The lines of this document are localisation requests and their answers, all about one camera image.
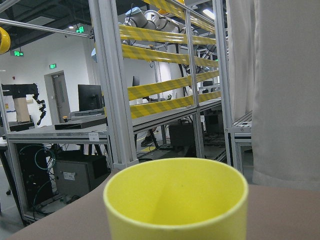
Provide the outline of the black computer monitor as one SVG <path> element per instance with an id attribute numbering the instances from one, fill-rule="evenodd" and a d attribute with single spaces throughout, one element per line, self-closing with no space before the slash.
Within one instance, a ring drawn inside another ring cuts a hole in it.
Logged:
<path id="1" fill-rule="evenodd" d="M 78 85 L 79 111 L 96 110 L 103 108 L 103 97 L 100 85 Z"/>

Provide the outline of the white curtain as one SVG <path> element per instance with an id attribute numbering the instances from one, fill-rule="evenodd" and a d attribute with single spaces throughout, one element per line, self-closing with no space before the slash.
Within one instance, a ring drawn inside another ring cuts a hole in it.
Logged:
<path id="1" fill-rule="evenodd" d="M 233 119 L 252 112 L 253 182 L 320 188 L 320 3 L 229 0 Z"/>

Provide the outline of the grey control box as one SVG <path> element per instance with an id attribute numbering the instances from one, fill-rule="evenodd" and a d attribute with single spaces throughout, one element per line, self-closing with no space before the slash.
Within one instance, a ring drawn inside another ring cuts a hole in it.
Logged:
<path id="1" fill-rule="evenodd" d="M 83 197 L 111 173 L 103 155 L 61 155 L 53 166 L 57 190 L 69 197 Z"/>

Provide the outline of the yellow plastic cup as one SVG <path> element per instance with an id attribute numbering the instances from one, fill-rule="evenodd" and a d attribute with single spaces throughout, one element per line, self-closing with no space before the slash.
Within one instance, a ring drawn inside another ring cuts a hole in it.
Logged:
<path id="1" fill-rule="evenodd" d="M 121 170 L 103 200 L 114 240 L 244 240 L 248 195 L 235 168 L 181 157 Z"/>

